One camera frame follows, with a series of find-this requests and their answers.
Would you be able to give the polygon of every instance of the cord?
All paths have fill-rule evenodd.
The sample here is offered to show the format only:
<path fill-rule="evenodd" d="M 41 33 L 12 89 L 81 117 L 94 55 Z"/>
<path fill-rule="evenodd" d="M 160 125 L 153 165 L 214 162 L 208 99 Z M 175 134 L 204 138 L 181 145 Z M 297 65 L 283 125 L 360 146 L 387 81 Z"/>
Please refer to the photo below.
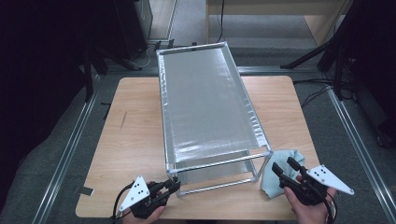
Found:
<path fill-rule="evenodd" d="M 148 44 L 148 46 L 147 46 L 145 49 L 139 50 L 139 52 L 137 53 L 137 55 L 134 56 L 134 57 L 131 59 L 131 61 L 133 62 L 133 61 L 137 60 L 138 58 L 140 58 L 140 56 L 142 56 L 143 52 L 145 52 L 147 49 L 149 49 L 149 48 L 151 48 L 151 47 L 155 47 L 155 45 L 154 45 L 154 44 Z"/>
<path fill-rule="evenodd" d="M 310 95 L 308 95 L 308 97 L 306 97 L 305 101 L 303 102 L 303 104 L 301 105 L 301 108 L 303 108 L 304 106 L 308 105 L 311 101 L 313 101 L 315 98 L 317 98 L 318 96 L 320 96 L 322 93 L 331 90 L 332 88 L 329 88 L 329 86 L 325 86 L 323 87 L 320 91 L 314 92 Z"/>
<path fill-rule="evenodd" d="M 144 65 L 139 65 L 139 64 L 137 64 L 137 63 L 133 63 L 132 61 L 128 61 L 128 63 L 130 63 L 130 64 L 132 64 L 132 65 L 134 65 L 134 66 L 136 66 L 136 67 L 139 67 L 139 68 L 146 67 L 147 65 L 149 65 L 149 63 L 150 63 L 150 61 L 151 61 L 151 59 L 150 59 L 150 57 L 149 57 L 149 49 L 152 49 L 152 48 L 154 48 L 154 46 L 149 46 L 149 47 L 146 49 L 146 55 L 147 55 L 147 57 L 148 57 L 148 61 L 146 62 L 146 64 L 144 64 Z"/>
<path fill-rule="evenodd" d="M 321 196 L 320 192 L 314 186 L 312 186 L 310 183 L 307 183 L 307 184 L 308 184 L 309 188 L 311 188 L 319 196 L 319 198 L 323 201 L 324 205 L 326 206 L 327 213 L 328 213 L 327 220 L 326 220 L 327 224 L 333 224 L 335 221 L 335 218 L 337 216 L 337 213 L 335 213 L 333 215 L 332 209 L 330 208 L 329 202 L 326 200 L 326 198 Z M 336 207 L 334 198 L 329 193 L 327 193 L 327 195 L 329 195 L 330 198 L 332 198 L 332 204 L 334 205 L 335 211 L 337 211 L 337 207 Z"/>
<path fill-rule="evenodd" d="M 345 96 L 344 94 L 341 93 L 341 97 L 342 97 L 343 100 L 353 99 L 354 88 L 351 85 L 351 82 L 352 82 L 351 80 L 349 80 L 348 82 L 345 82 L 345 81 L 341 82 L 341 89 L 344 90 L 344 91 L 351 92 L 350 96 Z M 303 104 L 302 104 L 302 107 L 308 105 L 312 100 L 314 100 L 315 98 L 320 96 L 322 93 L 324 93 L 324 92 L 326 92 L 328 90 L 332 90 L 333 86 L 334 86 L 334 80 L 333 79 L 328 79 L 328 78 L 312 78 L 312 79 L 293 81 L 293 85 L 302 84 L 302 83 L 314 83 L 314 84 L 325 84 L 326 85 L 320 91 L 314 92 L 314 93 L 310 94 L 309 96 L 307 96 L 306 99 L 304 100 Z"/>
<path fill-rule="evenodd" d="M 219 43 L 219 41 L 221 40 L 221 37 L 222 37 L 222 33 L 223 33 L 223 26 L 222 26 L 223 16 L 224 16 L 224 0 L 222 0 L 222 4 L 221 4 L 221 23 L 220 23 L 221 33 L 220 33 L 219 39 L 218 39 L 218 41 L 216 41 L 216 43 Z"/>
<path fill-rule="evenodd" d="M 115 203 L 114 203 L 114 207 L 113 207 L 113 216 L 110 217 L 110 219 L 113 221 L 113 224 L 116 223 L 116 220 L 117 220 L 117 219 L 123 218 L 123 217 L 125 217 L 126 215 L 128 215 L 128 214 L 131 213 L 131 211 L 129 211 L 127 214 L 125 214 L 125 215 L 123 215 L 123 216 L 121 216 L 121 217 L 117 217 L 117 215 L 116 215 L 117 205 L 119 204 L 119 200 L 120 200 L 120 197 L 121 197 L 122 193 L 125 192 L 125 190 L 130 189 L 130 188 L 132 187 L 133 184 L 134 184 L 134 181 L 133 181 L 131 184 L 125 186 L 125 188 L 123 188 L 123 189 L 120 191 L 119 195 L 117 195 L 117 199 L 116 199 L 116 201 L 115 201 Z"/>

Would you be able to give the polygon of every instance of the human hand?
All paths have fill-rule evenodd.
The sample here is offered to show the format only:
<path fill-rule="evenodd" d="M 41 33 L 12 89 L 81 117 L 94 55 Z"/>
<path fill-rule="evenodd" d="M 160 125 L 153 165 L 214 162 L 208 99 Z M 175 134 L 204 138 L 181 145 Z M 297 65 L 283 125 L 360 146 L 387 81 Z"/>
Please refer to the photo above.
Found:
<path fill-rule="evenodd" d="M 298 181 L 302 181 L 301 176 L 297 176 Z M 290 189 L 285 187 L 284 188 L 286 198 L 288 199 L 289 203 L 291 204 L 291 211 L 297 216 L 297 221 L 299 224 L 324 224 L 326 223 L 326 219 L 328 217 L 328 211 L 326 205 L 324 203 L 319 203 L 315 206 L 307 206 L 297 199 L 294 192 Z M 334 198 L 337 190 L 328 188 L 327 189 L 328 195 L 326 200 L 328 202 L 332 201 L 332 197 Z"/>
<path fill-rule="evenodd" d="M 134 217 L 134 214 L 132 212 L 125 217 L 122 218 L 122 224 L 150 224 L 158 220 L 160 218 L 161 214 L 163 213 L 163 210 L 165 210 L 164 206 L 160 206 L 157 209 L 154 210 L 154 212 L 151 214 L 151 216 L 148 217 L 148 219 L 142 219 L 142 218 L 137 218 Z"/>

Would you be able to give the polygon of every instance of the aluminum frame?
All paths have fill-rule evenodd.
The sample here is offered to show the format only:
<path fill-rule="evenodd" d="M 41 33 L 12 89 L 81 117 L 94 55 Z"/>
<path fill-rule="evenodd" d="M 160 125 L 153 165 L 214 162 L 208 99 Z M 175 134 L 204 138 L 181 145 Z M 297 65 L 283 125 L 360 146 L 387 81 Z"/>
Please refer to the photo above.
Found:
<path fill-rule="evenodd" d="M 249 178 L 181 189 L 177 196 L 258 181 L 273 151 L 227 43 L 157 50 L 157 57 L 167 175 L 187 186 L 251 173 Z M 259 171 L 252 161 L 258 158 L 264 158 Z"/>

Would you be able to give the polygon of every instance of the light blue rag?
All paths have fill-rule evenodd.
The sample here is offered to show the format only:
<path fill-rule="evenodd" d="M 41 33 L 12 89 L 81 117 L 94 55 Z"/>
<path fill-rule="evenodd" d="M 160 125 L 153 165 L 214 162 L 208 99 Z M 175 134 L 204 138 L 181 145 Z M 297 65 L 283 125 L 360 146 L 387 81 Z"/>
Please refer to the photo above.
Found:
<path fill-rule="evenodd" d="M 262 173 L 262 190 L 270 199 L 275 198 L 283 193 L 283 189 L 279 186 L 279 177 L 272 170 L 274 162 L 283 170 L 283 174 L 295 179 L 300 173 L 293 170 L 288 164 L 288 157 L 294 158 L 300 165 L 304 165 L 304 156 L 294 149 L 282 149 L 274 151 L 271 159 L 268 161 Z"/>

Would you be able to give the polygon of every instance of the black stand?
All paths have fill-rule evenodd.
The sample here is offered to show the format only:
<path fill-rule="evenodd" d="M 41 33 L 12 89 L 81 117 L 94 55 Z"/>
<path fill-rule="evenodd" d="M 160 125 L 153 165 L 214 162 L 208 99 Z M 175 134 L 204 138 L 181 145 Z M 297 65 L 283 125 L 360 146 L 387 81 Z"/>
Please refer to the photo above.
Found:
<path fill-rule="evenodd" d="M 103 57 L 107 57 L 113 62 L 118 63 L 119 65 L 131 71 L 138 71 L 142 69 L 140 67 L 135 67 L 132 64 L 127 63 L 123 59 L 113 55 L 112 53 L 108 52 L 105 49 L 99 47 L 96 48 L 87 47 L 87 49 L 84 52 L 84 75 L 85 75 L 85 87 L 86 87 L 85 102 L 88 102 L 93 94 L 91 64 L 99 75 L 106 75 L 107 73 L 108 68 Z"/>
<path fill-rule="evenodd" d="M 292 63 L 280 65 L 280 68 L 293 69 L 324 51 L 324 54 L 318 63 L 318 70 L 320 72 L 327 72 L 332 67 L 332 64 L 335 62 L 333 83 L 334 92 L 337 95 L 338 99 L 342 100 L 341 81 L 345 62 L 344 48 L 346 42 L 347 28 L 357 14 L 360 7 L 361 0 L 353 1 L 351 8 L 344 17 L 344 20 L 341 22 L 340 27 L 329 41 L 327 41 L 320 47 L 310 51 L 309 53 L 305 54 L 303 57 L 297 59 Z"/>

